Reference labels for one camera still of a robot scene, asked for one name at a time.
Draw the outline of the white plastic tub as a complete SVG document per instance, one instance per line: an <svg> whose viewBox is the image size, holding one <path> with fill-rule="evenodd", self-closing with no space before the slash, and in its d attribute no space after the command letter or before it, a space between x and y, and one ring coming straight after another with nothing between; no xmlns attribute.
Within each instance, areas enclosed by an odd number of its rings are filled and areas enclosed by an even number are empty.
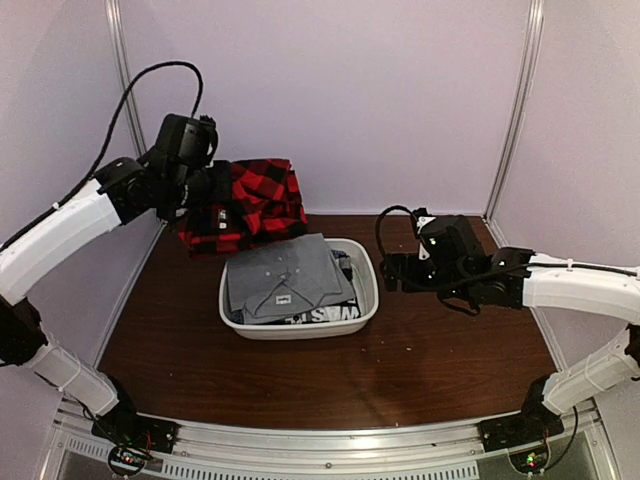
<svg viewBox="0 0 640 480"><path fill-rule="evenodd" d="M304 340L361 330L379 307L367 250L311 234L232 256L223 267L219 315L252 340Z"/></svg>

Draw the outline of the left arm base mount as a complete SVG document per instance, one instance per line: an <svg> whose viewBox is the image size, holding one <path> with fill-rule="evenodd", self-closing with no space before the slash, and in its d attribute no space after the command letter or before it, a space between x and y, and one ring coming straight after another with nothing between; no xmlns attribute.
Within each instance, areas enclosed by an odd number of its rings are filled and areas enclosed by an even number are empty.
<svg viewBox="0 0 640 480"><path fill-rule="evenodd" d="M171 454L178 425L141 415L124 387L114 377L108 376L108 379L116 389L118 403L105 415L96 416L91 433L144 452Z"/></svg>

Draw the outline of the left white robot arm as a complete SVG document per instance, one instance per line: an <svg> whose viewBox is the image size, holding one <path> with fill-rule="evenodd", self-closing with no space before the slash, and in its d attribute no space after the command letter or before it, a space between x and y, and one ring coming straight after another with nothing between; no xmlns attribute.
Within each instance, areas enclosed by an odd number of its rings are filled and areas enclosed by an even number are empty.
<svg viewBox="0 0 640 480"><path fill-rule="evenodd" d="M176 177L150 165L118 158L54 208L19 239L1 247L1 360L34 371L57 390L104 416L106 429L123 444L144 433L126 395L105 374L88 365L46 334L28 293L44 276L85 245L124 226L149 210L169 216L178 210L231 196L231 165L220 160L203 168L181 165Z"/></svg>

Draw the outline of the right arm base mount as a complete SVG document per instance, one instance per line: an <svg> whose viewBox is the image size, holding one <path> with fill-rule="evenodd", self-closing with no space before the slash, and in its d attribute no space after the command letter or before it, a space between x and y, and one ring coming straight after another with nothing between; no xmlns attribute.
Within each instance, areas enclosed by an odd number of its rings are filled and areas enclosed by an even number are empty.
<svg viewBox="0 0 640 480"><path fill-rule="evenodd" d="M561 417L543 405L543 390L548 379L544 376L531 383L518 413L479 423L485 452L535 443L564 432Z"/></svg>

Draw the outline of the red black plaid shirt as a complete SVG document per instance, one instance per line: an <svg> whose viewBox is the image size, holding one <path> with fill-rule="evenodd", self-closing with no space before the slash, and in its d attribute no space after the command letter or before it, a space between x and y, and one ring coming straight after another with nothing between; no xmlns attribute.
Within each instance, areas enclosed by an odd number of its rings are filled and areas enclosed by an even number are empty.
<svg viewBox="0 0 640 480"><path fill-rule="evenodd" d="M190 258L235 254L308 233L289 160L218 160L207 173L212 193L179 223Z"/></svg>

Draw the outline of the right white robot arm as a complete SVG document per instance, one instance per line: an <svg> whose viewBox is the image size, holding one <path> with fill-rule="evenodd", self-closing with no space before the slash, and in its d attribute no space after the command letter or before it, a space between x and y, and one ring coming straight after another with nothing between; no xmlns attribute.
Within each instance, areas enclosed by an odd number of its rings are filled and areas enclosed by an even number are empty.
<svg viewBox="0 0 640 480"><path fill-rule="evenodd" d="M532 383L513 419L519 440L535 440L558 416L627 380L639 378L639 272L576 263L504 247L492 255L444 258L429 267L419 255L383 254L389 290L432 292L446 308L477 316L484 306L556 308L625 321L608 343L572 366Z"/></svg>

